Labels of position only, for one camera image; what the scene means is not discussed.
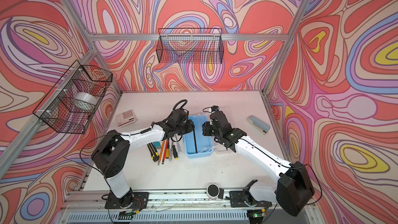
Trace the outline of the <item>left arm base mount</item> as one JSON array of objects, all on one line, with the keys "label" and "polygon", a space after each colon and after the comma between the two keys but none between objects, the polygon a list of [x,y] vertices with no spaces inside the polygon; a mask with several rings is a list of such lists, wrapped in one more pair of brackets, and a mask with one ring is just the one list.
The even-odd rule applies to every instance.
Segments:
[{"label": "left arm base mount", "polygon": [[121,199],[110,191],[105,203],[106,209],[135,209],[142,210],[147,207],[149,192],[129,192]]}]

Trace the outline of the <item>red handled hex key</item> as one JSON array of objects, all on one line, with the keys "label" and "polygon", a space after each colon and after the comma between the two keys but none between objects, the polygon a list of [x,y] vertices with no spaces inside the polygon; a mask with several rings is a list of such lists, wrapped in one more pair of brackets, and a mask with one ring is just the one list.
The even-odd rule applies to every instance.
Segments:
[{"label": "red handled hex key", "polygon": [[163,156],[162,156],[162,164],[164,164],[166,158],[168,158],[169,155],[169,140],[164,141],[163,145]]}]

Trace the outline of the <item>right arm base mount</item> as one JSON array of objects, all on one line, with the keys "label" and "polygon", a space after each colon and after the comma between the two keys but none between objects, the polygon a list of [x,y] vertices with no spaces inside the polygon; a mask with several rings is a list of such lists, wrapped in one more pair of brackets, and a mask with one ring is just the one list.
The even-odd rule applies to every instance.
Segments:
[{"label": "right arm base mount", "polygon": [[226,199],[230,201],[232,207],[263,207],[268,209],[273,204],[268,201],[257,201],[247,191],[230,191]]}]

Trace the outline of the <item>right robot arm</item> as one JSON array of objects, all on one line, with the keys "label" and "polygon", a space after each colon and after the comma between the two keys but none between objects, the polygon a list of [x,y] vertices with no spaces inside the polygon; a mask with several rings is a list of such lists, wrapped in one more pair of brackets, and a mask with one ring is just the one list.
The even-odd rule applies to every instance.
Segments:
[{"label": "right robot arm", "polygon": [[219,107],[212,106],[209,113],[210,120],[202,125],[203,135],[246,157],[274,182],[268,187],[253,179],[243,189],[242,201],[249,206],[276,202],[289,215],[297,216],[315,194],[305,165],[284,160],[257,144],[246,132],[232,127]]}]

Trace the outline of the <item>yellow black utility knife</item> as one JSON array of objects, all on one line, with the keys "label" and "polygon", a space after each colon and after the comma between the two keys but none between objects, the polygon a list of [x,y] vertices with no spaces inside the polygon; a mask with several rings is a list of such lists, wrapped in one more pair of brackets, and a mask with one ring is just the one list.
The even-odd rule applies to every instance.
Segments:
[{"label": "yellow black utility knife", "polygon": [[147,147],[148,147],[148,149],[149,149],[149,151],[150,151],[152,160],[153,160],[154,162],[158,162],[158,160],[159,160],[159,154],[158,154],[158,151],[157,151],[157,149],[155,148],[154,144],[153,144],[153,143],[147,144]]}]

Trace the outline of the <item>black hex key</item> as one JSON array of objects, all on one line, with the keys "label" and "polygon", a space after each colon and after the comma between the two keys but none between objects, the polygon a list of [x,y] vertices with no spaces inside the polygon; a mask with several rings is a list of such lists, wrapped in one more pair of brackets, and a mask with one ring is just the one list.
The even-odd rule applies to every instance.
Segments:
[{"label": "black hex key", "polygon": [[195,128],[193,128],[193,139],[194,139],[195,153],[198,153],[198,145],[197,145],[197,137],[196,137],[196,133],[195,133]]}]

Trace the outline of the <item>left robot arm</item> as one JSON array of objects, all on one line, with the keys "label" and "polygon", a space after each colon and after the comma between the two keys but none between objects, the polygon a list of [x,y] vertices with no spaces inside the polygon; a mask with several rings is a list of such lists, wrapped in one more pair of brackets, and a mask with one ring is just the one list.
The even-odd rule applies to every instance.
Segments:
[{"label": "left robot arm", "polygon": [[153,122],[146,129],[124,133],[111,130],[103,136],[92,153],[91,160],[105,178],[110,188],[109,198],[116,202],[116,207],[128,208],[134,201],[133,190],[123,173],[130,149],[167,141],[176,135],[182,137],[193,131],[189,111],[183,108],[187,102],[186,99],[177,102],[164,120]]}]

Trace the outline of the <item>orange handled hex key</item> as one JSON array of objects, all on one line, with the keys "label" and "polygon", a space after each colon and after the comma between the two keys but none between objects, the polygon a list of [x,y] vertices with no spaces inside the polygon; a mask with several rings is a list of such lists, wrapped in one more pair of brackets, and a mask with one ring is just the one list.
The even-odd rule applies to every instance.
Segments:
[{"label": "orange handled hex key", "polygon": [[161,144],[161,150],[160,150],[160,154],[159,154],[159,159],[158,159],[158,166],[160,165],[160,162],[162,161],[162,158],[163,158],[163,151],[164,151],[165,144],[166,144],[166,140],[163,140],[162,144]]}]

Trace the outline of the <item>light blue plastic toolbox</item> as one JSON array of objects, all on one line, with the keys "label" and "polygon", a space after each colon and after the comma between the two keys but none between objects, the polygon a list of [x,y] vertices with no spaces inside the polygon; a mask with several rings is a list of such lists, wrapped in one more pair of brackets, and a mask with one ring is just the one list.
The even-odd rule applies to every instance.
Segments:
[{"label": "light blue plastic toolbox", "polygon": [[188,158],[208,157],[214,151],[213,140],[203,135],[203,124],[209,121],[206,114],[189,116],[193,121],[194,131],[183,136],[184,151]]}]

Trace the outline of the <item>clear toolbox lid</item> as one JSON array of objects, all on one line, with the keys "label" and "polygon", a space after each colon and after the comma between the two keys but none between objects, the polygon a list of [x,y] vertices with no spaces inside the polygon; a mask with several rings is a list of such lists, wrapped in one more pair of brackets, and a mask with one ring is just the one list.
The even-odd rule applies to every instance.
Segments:
[{"label": "clear toolbox lid", "polygon": [[192,116],[197,137],[198,153],[230,153],[223,145],[217,143],[212,136],[203,135],[203,124],[210,121],[209,113],[197,114]]}]

